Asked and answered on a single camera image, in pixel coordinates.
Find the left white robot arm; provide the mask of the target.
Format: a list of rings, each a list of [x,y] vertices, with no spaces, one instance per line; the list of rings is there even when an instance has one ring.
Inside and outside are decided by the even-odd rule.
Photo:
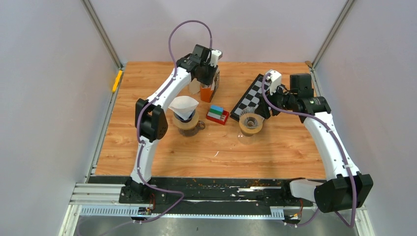
[[[126,182],[132,197],[139,203],[150,199],[151,167],[159,140],[167,130],[165,112],[180,91],[193,80],[210,85],[218,69],[220,50],[195,45],[192,53],[174,61],[174,68],[165,82],[147,99],[138,99],[135,104],[135,127],[138,139],[134,169]]]

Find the glass coffee carafe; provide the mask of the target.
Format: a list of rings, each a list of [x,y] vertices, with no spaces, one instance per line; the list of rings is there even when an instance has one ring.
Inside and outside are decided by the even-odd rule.
[[[192,137],[196,135],[200,130],[204,130],[206,127],[205,123],[203,121],[198,121],[197,124],[190,128],[190,129],[180,129],[178,128],[178,131],[181,135],[185,137]]]

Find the white paper coffee filter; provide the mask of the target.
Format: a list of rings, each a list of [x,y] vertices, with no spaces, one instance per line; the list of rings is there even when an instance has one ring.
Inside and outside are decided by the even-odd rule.
[[[169,109],[182,120],[188,120],[192,117],[192,114],[195,112],[198,105],[199,102],[190,96],[178,96],[173,99],[169,105]]]

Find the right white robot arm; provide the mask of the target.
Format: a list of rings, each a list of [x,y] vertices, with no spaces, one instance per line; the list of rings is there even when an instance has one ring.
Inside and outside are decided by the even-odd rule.
[[[305,178],[290,180],[281,191],[281,199],[294,205],[300,198],[314,202],[323,213],[352,210],[363,206],[373,179],[362,174],[339,139],[331,108],[323,96],[316,96],[309,73],[292,74],[290,88],[281,84],[282,75],[270,70],[262,78],[259,106],[256,113],[268,119],[280,113],[299,117],[314,140],[323,162],[326,181],[319,183]]]

